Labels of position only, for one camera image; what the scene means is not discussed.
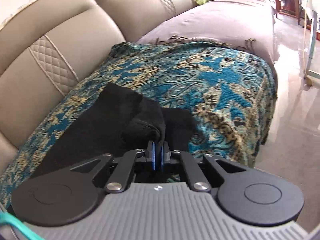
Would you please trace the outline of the black pants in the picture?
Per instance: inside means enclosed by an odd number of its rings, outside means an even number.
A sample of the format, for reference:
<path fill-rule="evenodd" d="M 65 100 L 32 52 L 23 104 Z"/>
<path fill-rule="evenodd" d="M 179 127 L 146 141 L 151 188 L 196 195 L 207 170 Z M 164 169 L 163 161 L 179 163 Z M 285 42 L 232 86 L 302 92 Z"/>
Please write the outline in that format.
<path fill-rule="evenodd" d="M 32 178 L 72 166 L 104 153 L 122 157 L 130 150 L 167 142 L 173 150 L 188 150 L 197 121 L 186 109 L 164 108 L 130 89 L 108 83 L 93 105 L 54 143 Z"/>

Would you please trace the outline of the blue paisley patterned throw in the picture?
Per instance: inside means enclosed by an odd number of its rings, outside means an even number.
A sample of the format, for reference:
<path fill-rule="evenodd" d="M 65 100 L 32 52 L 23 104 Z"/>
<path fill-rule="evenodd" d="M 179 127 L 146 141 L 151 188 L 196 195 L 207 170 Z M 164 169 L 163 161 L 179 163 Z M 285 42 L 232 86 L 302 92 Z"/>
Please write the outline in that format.
<path fill-rule="evenodd" d="M 198 122 L 187 142 L 194 157 L 215 153 L 254 166 L 277 100 L 276 74 L 263 59 L 215 42 L 175 45 L 123 42 L 46 116 L 1 176 L 1 203 L 36 173 L 49 151 L 111 82 L 188 110 Z"/>

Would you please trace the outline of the beige leather sofa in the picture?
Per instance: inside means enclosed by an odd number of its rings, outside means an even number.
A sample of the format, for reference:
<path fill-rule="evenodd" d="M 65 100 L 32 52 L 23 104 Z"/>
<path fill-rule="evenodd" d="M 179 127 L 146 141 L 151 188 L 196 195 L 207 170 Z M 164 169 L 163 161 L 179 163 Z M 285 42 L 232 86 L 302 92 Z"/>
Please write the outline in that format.
<path fill-rule="evenodd" d="M 197 6 L 196 0 L 1 0 L 1 169 L 113 45 L 138 43 Z"/>

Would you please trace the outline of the lavender sofa cover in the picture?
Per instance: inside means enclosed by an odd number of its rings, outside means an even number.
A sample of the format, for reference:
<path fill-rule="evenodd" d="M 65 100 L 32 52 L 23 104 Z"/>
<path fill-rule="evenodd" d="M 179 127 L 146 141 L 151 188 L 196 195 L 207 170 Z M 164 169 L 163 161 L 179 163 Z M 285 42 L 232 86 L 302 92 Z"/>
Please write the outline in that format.
<path fill-rule="evenodd" d="M 175 16 L 138 40 L 140 44 L 191 40 L 226 43 L 274 63 L 273 10 L 269 0 L 219 0 Z"/>

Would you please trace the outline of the wooden chair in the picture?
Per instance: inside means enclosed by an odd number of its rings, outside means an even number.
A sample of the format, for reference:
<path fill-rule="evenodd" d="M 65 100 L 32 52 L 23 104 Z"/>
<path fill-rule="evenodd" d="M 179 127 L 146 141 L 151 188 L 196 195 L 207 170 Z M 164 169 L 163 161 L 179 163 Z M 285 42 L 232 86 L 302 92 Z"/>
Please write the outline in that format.
<path fill-rule="evenodd" d="M 276 5 L 276 18 L 278 14 L 291 16 L 297 19 L 300 25 L 301 2 L 302 0 L 274 0 Z"/>

